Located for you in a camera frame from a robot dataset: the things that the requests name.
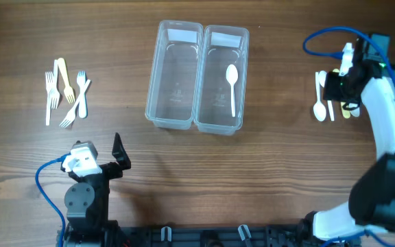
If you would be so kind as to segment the white plastic spoon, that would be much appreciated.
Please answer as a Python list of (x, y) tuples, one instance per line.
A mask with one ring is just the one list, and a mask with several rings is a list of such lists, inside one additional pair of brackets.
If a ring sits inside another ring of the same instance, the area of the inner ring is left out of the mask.
[(318, 72), (315, 73), (315, 92), (317, 101), (313, 105), (313, 114), (318, 121), (324, 121), (326, 119), (326, 108), (320, 99), (320, 82)]
[[(327, 72), (325, 72), (325, 71), (320, 71), (318, 73), (318, 81), (323, 88), (325, 87), (326, 76), (327, 76)], [(329, 117), (330, 117), (331, 121), (334, 121), (335, 116), (334, 116), (332, 101), (328, 100), (327, 105), (328, 105)]]
[(231, 94), (231, 115), (235, 117), (236, 110), (235, 110), (235, 84), (238, 80), (239, 74), (236, 66), (234, 64), (230, 64), (226, 70), (226, 80), (230, 85), (230, 94)]
[(359, 117), (359, 116), (360, 116), (360, 108), (356, 108), (356, 109), (354, 109), (354, 110), (351, 110), (350, 114), (351, 114), (353, 117)]

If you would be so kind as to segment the yellow plastic spoon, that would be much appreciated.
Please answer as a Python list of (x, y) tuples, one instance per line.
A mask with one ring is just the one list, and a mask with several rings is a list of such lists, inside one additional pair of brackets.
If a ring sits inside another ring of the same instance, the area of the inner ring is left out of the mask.
[[(339, 73), (339, 69), (333, 69), (333, 72)], [(341, 104), (342, 116), (343, 116), (345, 119), (349, 119), (350, 116), (351, 116), (350, 111), (344, 109), (344, 104), (345, 104), (344, 102), (340, 102), (340, 104)]]

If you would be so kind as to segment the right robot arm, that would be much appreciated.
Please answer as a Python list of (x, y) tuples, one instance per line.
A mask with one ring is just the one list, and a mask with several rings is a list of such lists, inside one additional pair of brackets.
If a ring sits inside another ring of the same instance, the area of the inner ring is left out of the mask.
[(313, 211), (301, 220), (297, 236), (322, 244), (367, 233), (395, 232), (395, 75), (378, 63), (356, 65), (347, 74), (315, 74), (324, 99), (363, 104), (376, 146), (374, 165), (353, 186), (347, 202)]

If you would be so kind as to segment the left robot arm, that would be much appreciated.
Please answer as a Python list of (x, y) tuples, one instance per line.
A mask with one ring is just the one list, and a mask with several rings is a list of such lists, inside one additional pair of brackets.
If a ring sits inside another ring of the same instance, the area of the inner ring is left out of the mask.
[(115, 133), (115, 162), (99, 165), (98, 152), (90, 141), (76, 142), (64, 158), (61, 170), (76, 183), (64, 196), (68, 224), (61, 231), (60, 246), (131, 246), (118, 221), (108, 219), (110, 181), (131, 168), (119, 133)]

